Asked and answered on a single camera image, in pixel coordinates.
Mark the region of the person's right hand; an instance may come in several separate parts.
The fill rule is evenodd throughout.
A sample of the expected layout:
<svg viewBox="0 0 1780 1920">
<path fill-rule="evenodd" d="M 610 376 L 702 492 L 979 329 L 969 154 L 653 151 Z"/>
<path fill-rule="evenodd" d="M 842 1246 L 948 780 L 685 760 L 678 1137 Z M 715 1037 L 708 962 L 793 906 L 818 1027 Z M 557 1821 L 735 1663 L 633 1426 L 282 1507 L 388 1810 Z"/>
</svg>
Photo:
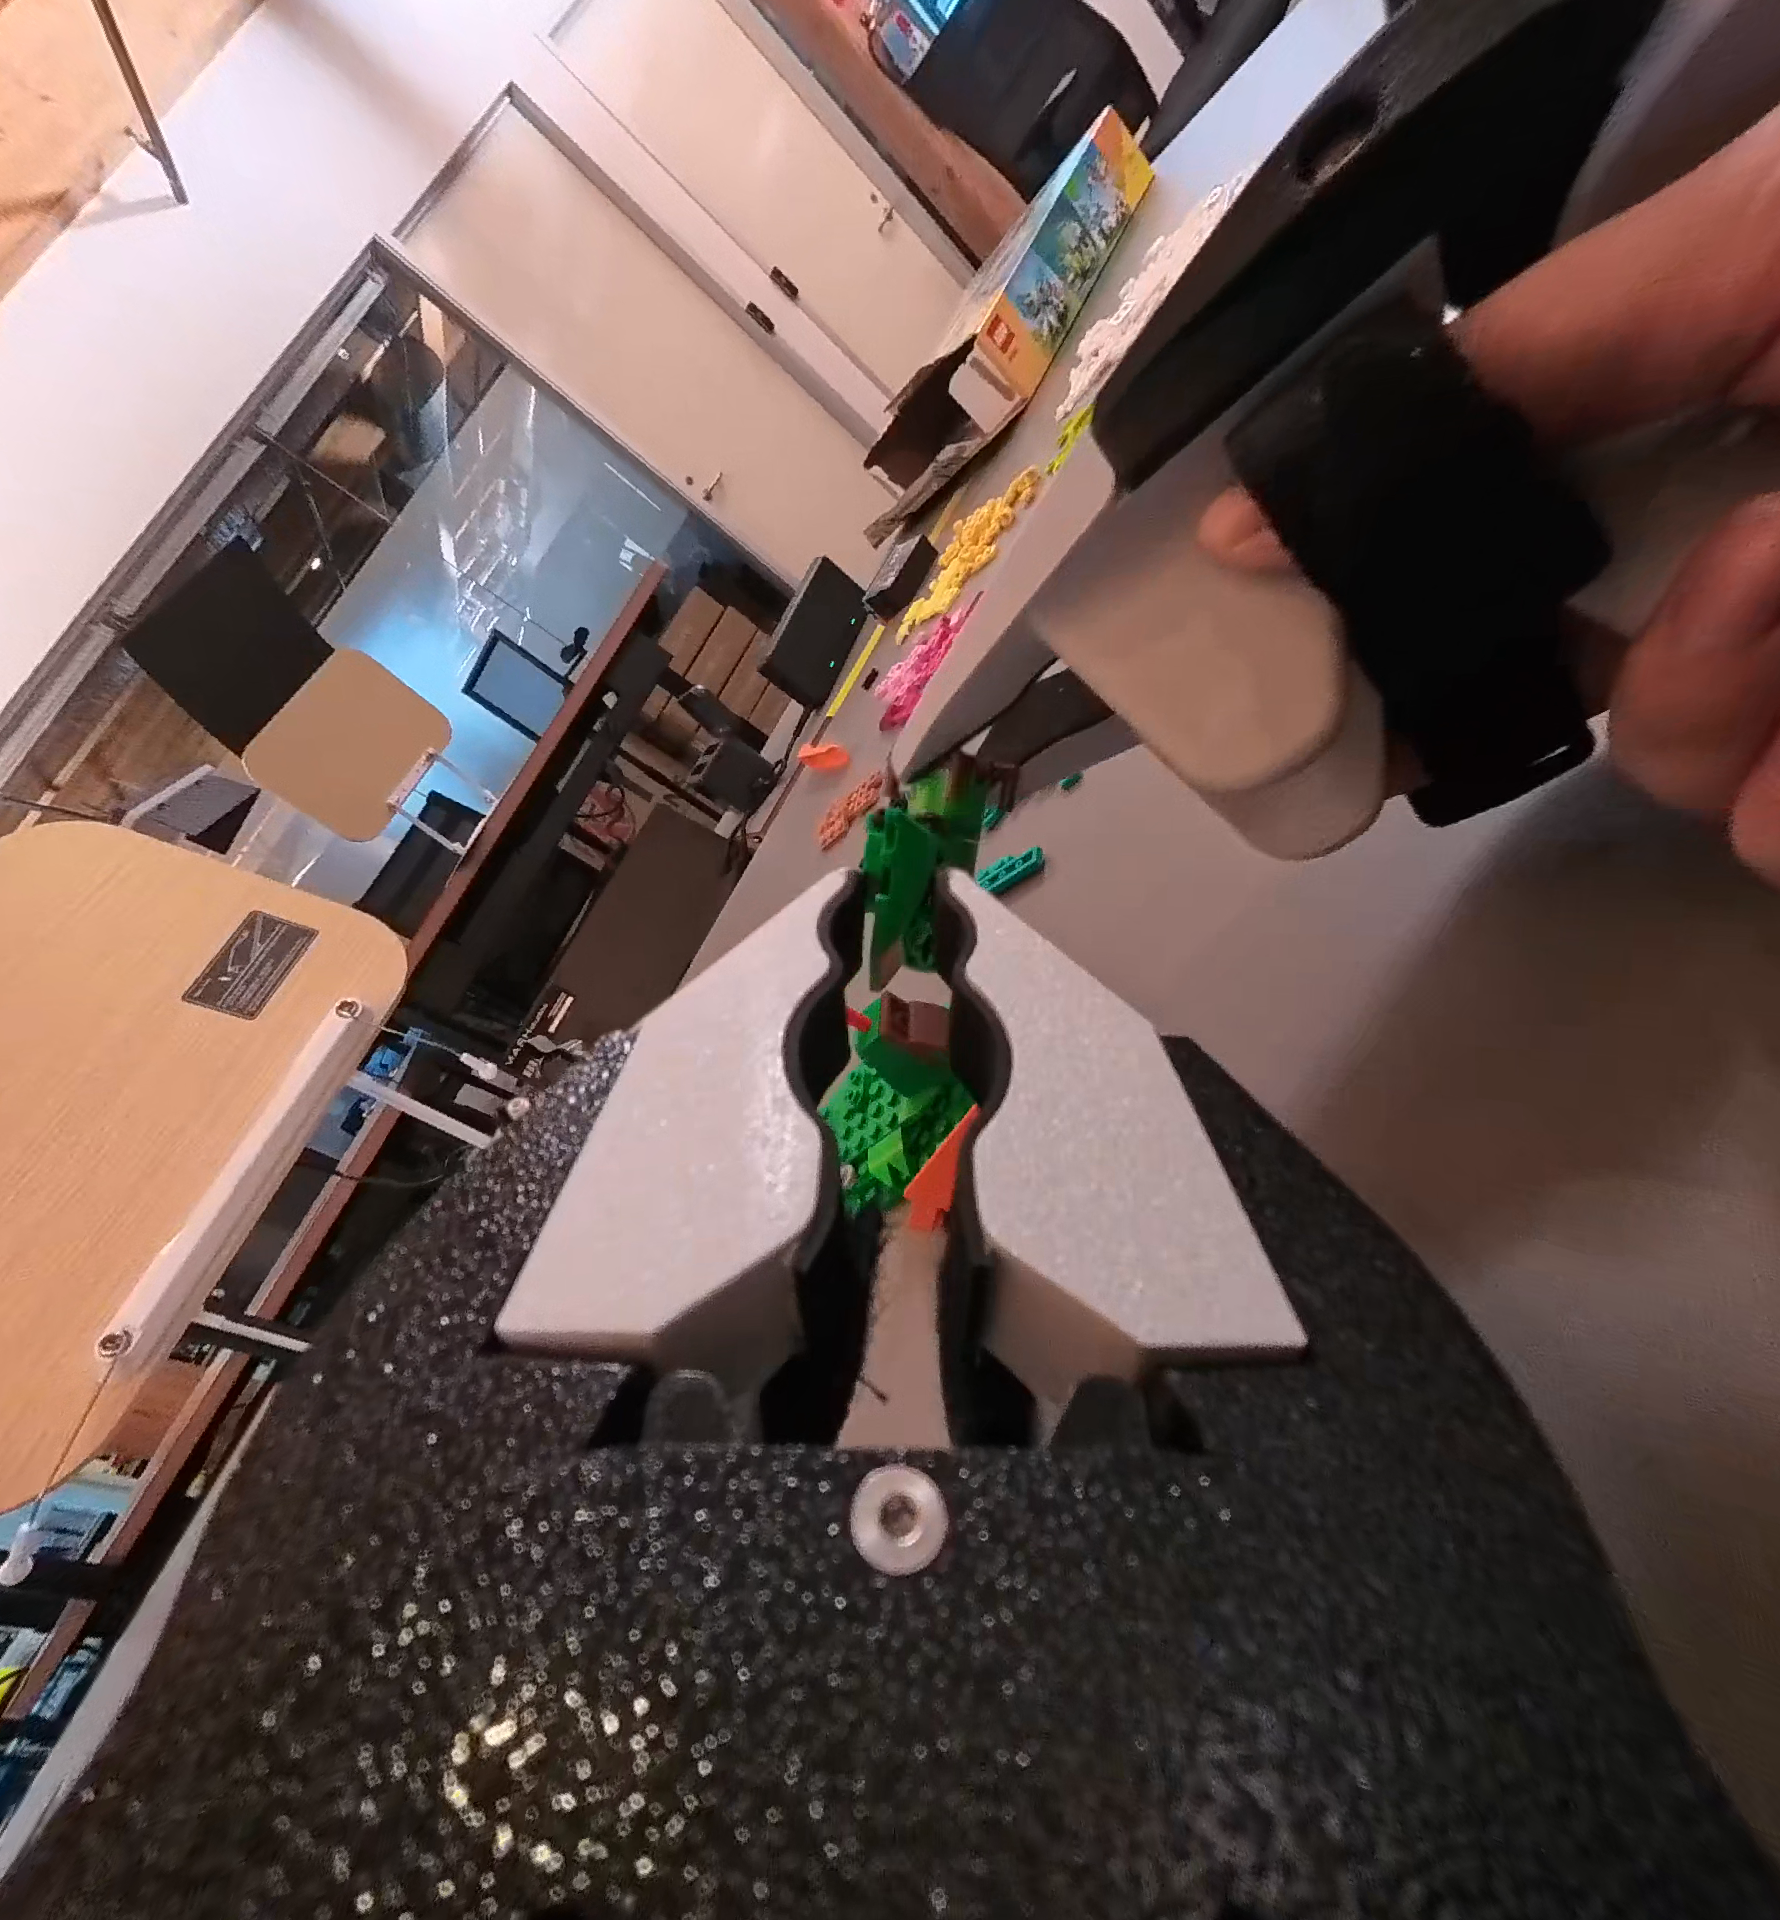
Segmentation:
<svg viewBox="0 0 1780 1920">
<path fill-rule="evenodd" d="M 1552 444 L 1713 408 L 1780 419 L 1780 105 L 1456 323 L 1479 385 Z M 1572 618 L 1568 668 L 1647 799 L 1780 891 L 1780 492 L 1683 558 L 1647 627 Z"/>
</svg>

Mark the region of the pile of pink lego pieces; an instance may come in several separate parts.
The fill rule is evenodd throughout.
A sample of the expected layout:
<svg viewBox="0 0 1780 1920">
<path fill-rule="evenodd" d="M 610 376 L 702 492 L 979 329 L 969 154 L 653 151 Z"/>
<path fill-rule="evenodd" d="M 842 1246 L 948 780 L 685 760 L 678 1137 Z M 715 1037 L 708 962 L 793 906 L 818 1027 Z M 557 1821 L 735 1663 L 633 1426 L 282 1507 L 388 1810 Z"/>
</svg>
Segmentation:
<svg viewBox="0 0 1780 1920">
<path fill-rule="evenodd" d="M 967 607 L 930 620 L 883 673 L 876 686 L 879 733 L 898 733 L 906 726 L 974 611 L 977 602 L 969 602 Z"/>
</svg>

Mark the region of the black box with green lights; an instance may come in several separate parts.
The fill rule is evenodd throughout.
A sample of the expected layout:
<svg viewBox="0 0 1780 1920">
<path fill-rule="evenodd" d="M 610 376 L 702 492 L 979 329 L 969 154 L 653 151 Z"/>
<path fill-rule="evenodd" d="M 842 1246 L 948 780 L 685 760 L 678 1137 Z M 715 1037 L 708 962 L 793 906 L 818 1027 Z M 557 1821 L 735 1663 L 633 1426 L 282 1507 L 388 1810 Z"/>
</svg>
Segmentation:
<svg viewBox="0 0 1780 1920">
<path fill-rule="evenodd" d="M 824 707 L 868 620 L 866 590 L 835 561 L 818 558 L 765 643 L 758 677 L 800 709 Z"/>
</svg>

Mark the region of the black monitor screen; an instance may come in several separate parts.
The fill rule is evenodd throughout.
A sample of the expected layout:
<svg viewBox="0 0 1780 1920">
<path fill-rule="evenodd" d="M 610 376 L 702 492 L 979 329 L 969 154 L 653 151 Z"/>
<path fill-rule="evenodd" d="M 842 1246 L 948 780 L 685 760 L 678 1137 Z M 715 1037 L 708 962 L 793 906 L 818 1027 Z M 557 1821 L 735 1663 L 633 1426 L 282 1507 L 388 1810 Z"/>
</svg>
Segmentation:
<svg viewBox="0 0 1780 1920">
<path fill-rule="evenodd" d="M 243 540 L 137 618 L 121 651 L 235 760 L 332 654 Z"/>
</svg>

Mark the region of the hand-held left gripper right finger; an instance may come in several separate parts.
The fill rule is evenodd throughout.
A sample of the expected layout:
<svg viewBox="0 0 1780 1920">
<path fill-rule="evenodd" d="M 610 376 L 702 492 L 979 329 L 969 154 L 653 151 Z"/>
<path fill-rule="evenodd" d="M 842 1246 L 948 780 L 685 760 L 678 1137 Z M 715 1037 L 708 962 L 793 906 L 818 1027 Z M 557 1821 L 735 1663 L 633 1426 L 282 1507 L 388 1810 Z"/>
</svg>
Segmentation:
<svg viewBox="0 0 1780 1920">
<path fill-rule="evenodd" d="M 1142 1014 L 964 875 L 934 887 L 969 1350 L 1015 1379 L 1289 1360 L 1307 1332 Z"/>
</svg>

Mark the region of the green lego piece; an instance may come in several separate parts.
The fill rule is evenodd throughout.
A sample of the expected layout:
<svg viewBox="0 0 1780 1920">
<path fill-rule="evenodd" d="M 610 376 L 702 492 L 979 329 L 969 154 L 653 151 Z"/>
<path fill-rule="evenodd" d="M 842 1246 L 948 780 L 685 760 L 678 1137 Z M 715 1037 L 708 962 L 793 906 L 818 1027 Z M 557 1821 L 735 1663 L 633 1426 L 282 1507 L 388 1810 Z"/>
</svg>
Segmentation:
<svg viewBox="0 0 1780 1920">
<path fill-rule="evenodd" d="M 957 751 L 898 791 L 868 823 L 866 882 L 870 988 L 888 990 L 903 971 L 934 973 L 934 901 L 943 875 L 972 873 L 993 806 L 996 775 Z"/>
</svg>

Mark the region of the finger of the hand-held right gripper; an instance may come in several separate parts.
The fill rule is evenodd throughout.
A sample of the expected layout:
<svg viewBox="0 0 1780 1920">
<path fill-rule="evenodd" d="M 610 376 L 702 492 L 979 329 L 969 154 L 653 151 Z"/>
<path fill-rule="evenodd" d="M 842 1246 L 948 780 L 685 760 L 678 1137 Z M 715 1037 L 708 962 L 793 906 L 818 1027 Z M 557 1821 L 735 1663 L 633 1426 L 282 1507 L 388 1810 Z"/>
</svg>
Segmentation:
<svg viewBox="0 0 1780 1920">
<path fill-rule="evenodd" d="M 1055 658 L 1039 609 L 1054 570 L 1113 497 L 1107 459 L 1093 437 L 1077 437 L 1002 538 L 989 587 L 889 751 L 894 775 L 921 775 L 964 750 L 1020 775 L 1078 775 L 1119 757 L 1119 716 Z"/>
</svg>

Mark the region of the long wooden desk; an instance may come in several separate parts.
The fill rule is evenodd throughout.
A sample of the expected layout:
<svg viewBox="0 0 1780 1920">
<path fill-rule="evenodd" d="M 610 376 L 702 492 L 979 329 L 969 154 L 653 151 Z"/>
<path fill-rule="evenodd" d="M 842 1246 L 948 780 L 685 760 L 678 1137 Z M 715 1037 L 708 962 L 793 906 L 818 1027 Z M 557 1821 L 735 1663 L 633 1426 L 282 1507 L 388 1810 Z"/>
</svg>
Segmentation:
<svg viewBox="0 0 1780 1920">
<path fill-rule="evenodd" d="M 359 899 L 405 948 L 403 1015 L 507 1028 L 592 901 L 600 875 L 566 842 L 669 663 L 645 625 L 667 575 L 653 561 L 486 812 L 429 796 L 437 821 L 415 818 Z"/>
</svg>

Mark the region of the pile of white lego pieces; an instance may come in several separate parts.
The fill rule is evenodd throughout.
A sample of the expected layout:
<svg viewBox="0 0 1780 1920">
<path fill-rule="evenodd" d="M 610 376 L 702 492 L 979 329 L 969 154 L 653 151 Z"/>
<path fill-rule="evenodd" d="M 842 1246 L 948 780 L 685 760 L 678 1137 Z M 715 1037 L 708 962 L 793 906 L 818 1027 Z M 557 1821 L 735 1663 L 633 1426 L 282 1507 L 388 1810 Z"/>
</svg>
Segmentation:
<svg viewBox="0 0 1780 1920">
<path fill-rule="evenodd" d="M 1054 411 L 1060 428 L 1093 408 L 1104 385 L 1117 372 L 1128 350 L 1153 320 L 1186 268 L 1206 246 L 1213 229 L 1228 216 L 1252 169 L 1213 187 L 1168 233 L 1157 236 L 1117 289 L 1117 303 L 1077 344 L 1065 395 Z"/>
</svg>

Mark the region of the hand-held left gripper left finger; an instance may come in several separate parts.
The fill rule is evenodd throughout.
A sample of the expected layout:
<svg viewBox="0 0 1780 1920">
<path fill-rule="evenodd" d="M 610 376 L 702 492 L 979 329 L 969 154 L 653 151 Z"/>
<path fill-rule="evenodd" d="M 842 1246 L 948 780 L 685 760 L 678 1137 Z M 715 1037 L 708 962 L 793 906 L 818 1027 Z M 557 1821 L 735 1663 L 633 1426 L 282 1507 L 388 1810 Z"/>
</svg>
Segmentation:
<svg viewBox="0 0 1780 1920">
<path fill-rule="evenodd" d="M 810 1015 L 848 980 L 830 873 L 678 988 L 629 1056 L 496 1318 L 516 1355 L 653 1373 L 776 1373 L 835 1206 Z"/>
</svg>

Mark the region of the computer monitor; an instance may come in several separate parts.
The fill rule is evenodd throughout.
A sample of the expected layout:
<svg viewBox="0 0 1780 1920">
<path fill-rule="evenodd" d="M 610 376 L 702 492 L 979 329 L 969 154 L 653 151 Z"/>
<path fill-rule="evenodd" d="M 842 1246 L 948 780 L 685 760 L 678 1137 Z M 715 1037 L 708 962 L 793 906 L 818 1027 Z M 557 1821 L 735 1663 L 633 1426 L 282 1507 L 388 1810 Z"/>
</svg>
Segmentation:
<svg viewBox="0 0 1780 1920">
<path fill-rule="evenodd" d="M 481 643 L 461 686 L 465 700 L 534 743 L 555 723 L 568 689 L 562 673 L 503 630 Z"/>
</svg>

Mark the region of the pile of yellow lego pieces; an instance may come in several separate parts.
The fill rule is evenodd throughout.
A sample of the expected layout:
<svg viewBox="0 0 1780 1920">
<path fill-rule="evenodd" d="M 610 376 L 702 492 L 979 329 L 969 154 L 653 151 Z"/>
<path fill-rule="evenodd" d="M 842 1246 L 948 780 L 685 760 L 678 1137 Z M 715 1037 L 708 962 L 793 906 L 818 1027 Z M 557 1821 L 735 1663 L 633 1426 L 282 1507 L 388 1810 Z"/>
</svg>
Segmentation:
<svg viewBox="0 0 1780 1920">
<path fill-rule="evenodd" d="M 898 643 L 957 607 L 969 584 L 994 565 L 1002 538 L 1029 510 L 1044 479 L 1044 468 L 1022 468 L 1004 492 L 953 523 L 927 587 L 903 611 Z"/>
</svg>

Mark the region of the printed lego box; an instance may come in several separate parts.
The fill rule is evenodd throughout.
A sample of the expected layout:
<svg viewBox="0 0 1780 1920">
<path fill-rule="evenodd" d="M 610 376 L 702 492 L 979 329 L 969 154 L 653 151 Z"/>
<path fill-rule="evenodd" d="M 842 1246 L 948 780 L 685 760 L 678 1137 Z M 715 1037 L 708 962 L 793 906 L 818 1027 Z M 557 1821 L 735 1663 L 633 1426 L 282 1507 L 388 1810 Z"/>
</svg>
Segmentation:
<svg viewBox="0 0 1780 1920">
<path fill-rule="evenodd" d="M 1135 127 L 1101 112 L 972 277 L 940 354 L 982 436 L 1036 395 L 1151 180 Z"/>
</svg>

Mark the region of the white double door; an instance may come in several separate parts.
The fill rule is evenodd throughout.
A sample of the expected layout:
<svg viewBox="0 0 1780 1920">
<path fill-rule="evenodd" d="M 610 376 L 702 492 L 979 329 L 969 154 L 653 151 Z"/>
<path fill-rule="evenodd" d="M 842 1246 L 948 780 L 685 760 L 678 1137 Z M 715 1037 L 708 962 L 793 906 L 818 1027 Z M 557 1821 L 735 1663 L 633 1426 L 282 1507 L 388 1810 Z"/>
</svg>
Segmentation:
<svg viewBox="0 0 1780 1920">
<path fill-rule="evenodd" d="M 509 86 L 389 255 L 772 570 L 854 565 L 896 498 L 866 463 L 886 388 L 689 194 L 669 211 Z"/>
</svg>

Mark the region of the orange lego wedge piece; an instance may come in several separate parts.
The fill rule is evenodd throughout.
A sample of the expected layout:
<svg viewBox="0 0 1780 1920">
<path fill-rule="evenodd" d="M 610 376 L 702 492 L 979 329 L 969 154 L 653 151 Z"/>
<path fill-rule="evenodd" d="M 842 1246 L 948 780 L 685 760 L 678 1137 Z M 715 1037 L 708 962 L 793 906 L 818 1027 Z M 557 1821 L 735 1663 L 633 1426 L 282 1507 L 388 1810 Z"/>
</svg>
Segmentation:
<svg viewBox="0 0 1780 1920">
<path fill-rule="evenodd" d="M 928 1235 L 948 1220 L 953 1206 L 959 1163 L 977 1119 L 979 1108 L 967 1108 L 903 1188 L 903 1225 L 906 1232 Z"/>
</svg>

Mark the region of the wooden chair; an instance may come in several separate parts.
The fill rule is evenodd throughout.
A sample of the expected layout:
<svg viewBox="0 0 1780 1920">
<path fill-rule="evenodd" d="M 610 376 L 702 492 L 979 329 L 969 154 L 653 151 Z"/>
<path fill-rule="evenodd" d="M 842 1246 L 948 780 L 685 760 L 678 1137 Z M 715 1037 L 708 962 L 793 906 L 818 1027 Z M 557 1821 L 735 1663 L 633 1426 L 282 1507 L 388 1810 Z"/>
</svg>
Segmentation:
<svg viewBox="0 0 1780 1920">
<path fill-rule="evenodd" d="M 0 840 L 0 1517 L 104 1450 L 405 973 L 388 925 L 203 852 Z"/>
</svg>

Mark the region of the green lego plate build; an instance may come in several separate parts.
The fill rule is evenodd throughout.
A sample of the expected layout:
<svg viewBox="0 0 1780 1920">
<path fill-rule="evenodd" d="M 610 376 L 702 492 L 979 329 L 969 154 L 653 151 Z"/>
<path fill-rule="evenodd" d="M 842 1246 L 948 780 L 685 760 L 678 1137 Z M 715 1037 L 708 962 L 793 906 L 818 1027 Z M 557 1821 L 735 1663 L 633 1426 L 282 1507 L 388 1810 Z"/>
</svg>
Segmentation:
<svg viewBox="0 0 1780 1920">
<path fill-rule="evenodd" d="M 836 1140 L 844 1212 L 888 1212 L 972 1112 L 969 1090 L 948 1065 L 877 1068 L 877 1044 L 851 1025 L 852 1065 L 818 1114 Z"/>
</svg>

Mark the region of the open cardboard box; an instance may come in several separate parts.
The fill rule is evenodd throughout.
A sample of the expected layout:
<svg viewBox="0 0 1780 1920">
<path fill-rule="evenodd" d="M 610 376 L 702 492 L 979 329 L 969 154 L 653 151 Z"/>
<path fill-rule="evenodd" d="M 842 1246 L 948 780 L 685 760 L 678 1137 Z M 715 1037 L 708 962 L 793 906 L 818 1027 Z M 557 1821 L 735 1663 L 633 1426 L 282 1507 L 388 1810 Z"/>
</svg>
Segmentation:
<svg viewBox="0 0 1780 1920">
<path fill-rule="evenodd" d="M 1010 428 L 1025 396 L 974 332 L 914 372 L 891 401 L 866 468 L 894 498 L 863 529 L 881 553 L 918 510 L 927 507 Z"/>
</svg>

